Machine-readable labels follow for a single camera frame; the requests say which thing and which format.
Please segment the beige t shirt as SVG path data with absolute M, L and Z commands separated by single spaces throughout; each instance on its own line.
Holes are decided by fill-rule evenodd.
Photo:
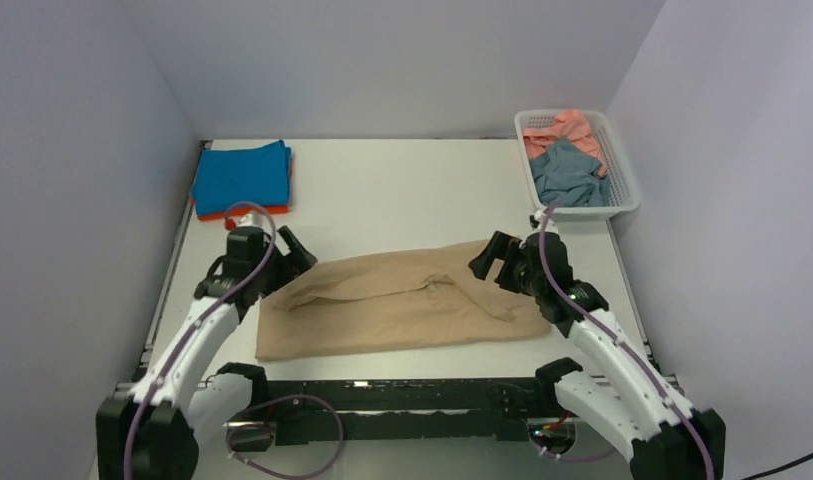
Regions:
M 321 262 L 263 299 L 262 362 L 546 336 L 535 302 L 476 278 L 483 240 Z

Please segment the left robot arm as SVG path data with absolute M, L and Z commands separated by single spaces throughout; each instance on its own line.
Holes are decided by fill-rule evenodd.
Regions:
M 190 479 L 200 447 L 234 415 L 261 417 L 269 406 L 261 367 L 227 363 L 200 384 L 225 340 L 260 299 L 317 262 L 287 226 L 272 234 L 238 226 L 226 250 L 197 284 L 188 315 L 156 364 L 122 397 L 105 399 L 95 416 L 101 479 Z

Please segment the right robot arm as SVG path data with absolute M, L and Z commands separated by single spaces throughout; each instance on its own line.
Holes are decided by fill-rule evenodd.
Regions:
M 673 387 L 620 327 L 606 299 L 574 276 L 556 233 L 524 239 L 500 231 L 470 261 L 485 279 L 495 262 L 503 290 L 532 297 L 542 316 L 609 381 L 603 388 L 570 358 L 540 367 L 533 401 L 539 411 L 563 409 L 584 420 L 628 463 L 635 479 L 720 479 L 726 426 Z

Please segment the grey-blue t shirt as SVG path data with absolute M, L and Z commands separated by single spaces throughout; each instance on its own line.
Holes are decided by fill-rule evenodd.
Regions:
M 605 207 L 610 180 L 600 174 L 600 160 L 576 147 L 567 137 L 529 160 L 536 197 L 545 206 Z

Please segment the white plastic basket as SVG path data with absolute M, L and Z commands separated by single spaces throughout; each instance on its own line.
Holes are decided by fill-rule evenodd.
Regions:
M 564 110 L 525 110 L 517 113 L 514 117 L 517 144 L 520 152 L 520 163 L 522 164 L 526 189 L 528 190 L 534 208 L 537 210 L 543 210 L 546 206 L 541 204 L 536 197 L 533 177 L 529 168 L 530 159 L 526 157 L 523 143 L 523 130 L 528 127 L 548 126 L 552 123 L 554 116 L 561 111 Z M 594 110 L 581 111 L 589 121 L 608 165 L 607 175 L 610 180 L 608 204 L 605 207 L 594 208 L 565 208 L 556 206 L 554 215 L 559 218 L 567 219 L 609 219 L 619 213 L 636 209 L 640 203 L 640 193 L 630 167 L 630 162 L 618 136 L 615 134 L 604 114 Z

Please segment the pink t shirt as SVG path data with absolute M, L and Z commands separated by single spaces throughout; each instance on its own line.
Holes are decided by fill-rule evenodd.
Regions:
M 600 167 L 598 177 L 605 177 L 608 165 L 605 161 L 601 147 L 595 138 L 594 131 L 585 114 L 578 109 L 559 112 L 554 116 L 552 123 L 545 127 L 528 127 L 523 130 L 523 143 L 526 157 L 534 159 L 543 154 L 547 147 L 561 138 L 569 140 L 583 153 L 597 158 Z

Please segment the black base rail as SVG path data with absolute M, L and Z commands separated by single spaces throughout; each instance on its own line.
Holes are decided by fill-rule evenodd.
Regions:
M 490 438 L 535 441 L 555 453 L 575 443 L 573 417 L 542 399 L 533 378 L 280 380 L 276 405 L 231 419 L 240 452 L 344 440 Z

